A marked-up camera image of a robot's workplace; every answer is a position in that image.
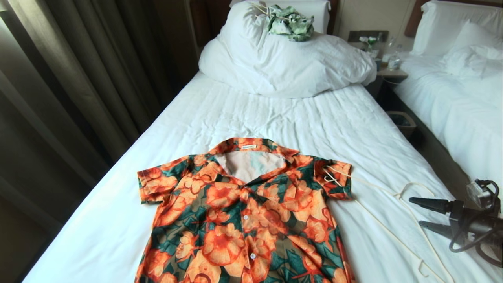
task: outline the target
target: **floral shirt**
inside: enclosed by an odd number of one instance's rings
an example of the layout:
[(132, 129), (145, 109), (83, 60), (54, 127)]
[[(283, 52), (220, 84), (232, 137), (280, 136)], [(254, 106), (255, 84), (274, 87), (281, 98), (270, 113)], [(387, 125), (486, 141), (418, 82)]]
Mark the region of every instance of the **floral shirt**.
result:
[(325, 166), (351, 167), (231, 138), (138, 172), (142, 203), (160, 205), (135, 282), (353, 282), (325, 204), (351, 199), (351, 184)]

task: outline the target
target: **wooden headboard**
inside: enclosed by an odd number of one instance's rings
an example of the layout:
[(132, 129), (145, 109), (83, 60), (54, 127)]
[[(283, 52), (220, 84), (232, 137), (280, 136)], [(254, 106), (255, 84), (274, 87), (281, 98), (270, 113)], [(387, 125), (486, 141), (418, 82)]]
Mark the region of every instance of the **wooden headboard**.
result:
[[(414, 4), (414, 8), (412, 8), (412, 14), (410, 14), (409, 22), (407, 23), (407, 27), (405, 28), (404, 35), (408, 37), (414, 37), (417, 32), (417, 27), (419, 26), (419, 22), (421, 21), (421, 17), (423, 16), (423, 12), (421, 11), (421, 6), (428, 2), (429, 0), (416, 0)], [(493, 6), (493, 7), (501, 7), (501, 3), (494, 2), (486, 2), (486, 1), (475, 1), (475, 0), (449, 0), (450, 2), (460, 2), (467, 4), (475, 4), (475, 5), (485, 5), (485, 6)]]
[[(333, 34), (339, 0), (329, 0), (332, 9), (327, 34)], [(202, 48), (215, 38), (227, 20), (231, 0), (189, 0), (196, 44)]]

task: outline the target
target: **dark curtain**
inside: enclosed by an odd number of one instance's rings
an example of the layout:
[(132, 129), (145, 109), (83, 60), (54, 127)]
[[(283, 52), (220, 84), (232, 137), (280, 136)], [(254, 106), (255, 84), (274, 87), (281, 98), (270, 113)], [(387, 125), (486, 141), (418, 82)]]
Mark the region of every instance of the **dark curtain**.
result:
[(8, 3), (14, 36), (0, 49), (0, 195), (17, 196), (18, 208), (43, 213), (45, 223), (64, 223), (174, 98), (179, 80), (151, 1)]

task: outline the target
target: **black cable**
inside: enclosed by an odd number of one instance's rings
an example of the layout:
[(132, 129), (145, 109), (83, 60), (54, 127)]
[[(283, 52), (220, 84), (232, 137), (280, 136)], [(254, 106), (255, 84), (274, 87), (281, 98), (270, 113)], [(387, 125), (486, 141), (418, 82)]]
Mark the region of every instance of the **black cable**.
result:
[(453, 249), (452, 247), (454, 246), (454, 241), (451, 241), (451, 243), (449, 244), (449, 249), (452, 252), (455, 252), (455, 253), (466, 251), (467, 249), (472, 248), (473, 246), (477, 245), (478, 243), (480, 243), (481, 241), (483, 241), (485, 238), (491, 236), (492, 234), (498, 232), (499, 230), (502, 230), (502, 229), (491, 229), (491, 230), (485, 232), (484, 234), (482, 234), (482, 236), (480, 236), (477, 239), (473, 240), (473, 242), (471, 242), (471, 243), (469, 243), (467, 245), (464, 245), (463, 247), (461, 247), (459, 249)]
[(459, 236), (461, 235), (461, 233), (463, 233), (464, 231), (467, 231), (468, 230), (468, 226), (477, 218), (479, 218), (480, 216), (484, 215), (484, 214), (487, 214), (489, 213), (489, 211), (481, 211), (475, 215), (473, 215), (472, 217), (470, 217), (470, 219), (468, 219), (467, 221), (465, 221), (465, 223), (463, 224), (463, 226), (461, 226), (459, 229), (458, 229), (458, 232), (454, 235), (454, 237), (452, 237), (452, 240), (451, 242), (449, 243), (449, 249), (451, 250), (451, 252), (455, 252), (455, 253), (458, 253), (458, 252), (462, 252), (462, 251), (465, 251), (473, 246), (470, 246), (468, 248), (465, 248), (466, 246), (470, 245), (466, 245), (464, 247), (461, 247), (459, 249), (454, 249), (454, 243), (458, 240)]
[(489, 262), (492, 265), (495, 265), (497, 267), (503, 268), (503, 262), (498, 261), (490, 256), (488, 256), (486, 253), (482, 251), (482, 248), (480, 247), (480, 244), (478, 244), (475, 249), (477, 250), (478, 255), (480, 255), (481, 258), (485, 259), (485, 261)]
[(488, 182), (490, 182), (491, 185), (494, 187), (494, 196), (492, 198), (492, 205), (490, 207), (490, 208), (493, 208), (494, 205), (496, 204), (496, 199), (498, 198), (498, 195), (499, 195), (499, 187), (498, 187), (498, 185), (496, 185), (496, 183), (494, 181), (488, 180)]
[(489, 207), (488, 209), (486, 210), (483, 210), (477, 214), (475, 214), (474, 216), (472, 216), (468, 221), (466, 221), (462, 227), (459, 228), (458, 232), (454, 235), (454, 237), (452, 238), (451, 242), (449, 243), (449, 250), (451, 250), (452, 252), (455, 252), (455, 253), (458, 253), (458, 252), (462, 252), (462, 251), (466, 251), (467, 249), (470, 249), (472, 248), (473, 246), (477, 245), (479, 242), (483, 241), (485, 238), (489, 237), (490, 235), (498, 232), (499, 230), (503, 230), (503, 229), (491, 229), (487, 232), (485, 232), (484, 234), (482, 234), (480, 237), (476, 238), (475, 240), (473, 240), (471, 243), (461, 247), (461, 248), (458, 248), (458, 249), (454, 249), (454, 243), (456, 242), (456, 240), (459, 238), (459, 236), (461, 235), (461, 233), (463, 233), (464, 231), (467, 231), (468, 230), (468, 227), (470, 226), (470, 224), (475, 221), (477, 218), (485, 215), (485, 214), (488, 214), (490, 212), (492, 212), (492, 209), (494, 208), (494, 205), (496, 203), (496, 199), (498, 198), (498, 194), (499, 194), (499, 187), (498, 185), (496, 185), (495, 182), (493, 181), (490, 181), (490, 180), (485, 180), (485, 181), (481, 181), (481, 183), (484, 184), (484, 186), (487, 187), (488, 184), (492, 184), (495, 188), (495, 192), (494, 192), (494, 195), (492, 197), (492, 204), (491, 204), (491, 207)]

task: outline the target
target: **water bottle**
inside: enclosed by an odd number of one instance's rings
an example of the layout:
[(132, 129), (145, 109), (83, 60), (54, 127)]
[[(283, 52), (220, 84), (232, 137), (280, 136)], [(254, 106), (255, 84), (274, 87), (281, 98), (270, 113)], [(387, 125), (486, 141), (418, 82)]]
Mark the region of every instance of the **water bottle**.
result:
[(388, 70), (396, 70), (400, 67), (400, 51), (402, 49), (402, 45), (399, 45), (395, 50), (395, 53), (390, 56), (388, 62)]
[(392, 56), (392, 53), (393, 50), (394, 50), (394, 47), (395, 47), (395, 42), (396, 42), (396, 39), (394, 36), (392, 36), (390, 39), (389, 39), (389, 42), (387, 44), (387, 50), (386, 50), (386, 53), (382, 55), (382, 67), (383, 68), (386, 68), (388, 66), (388, 63), (389, 63), (389, 58)]

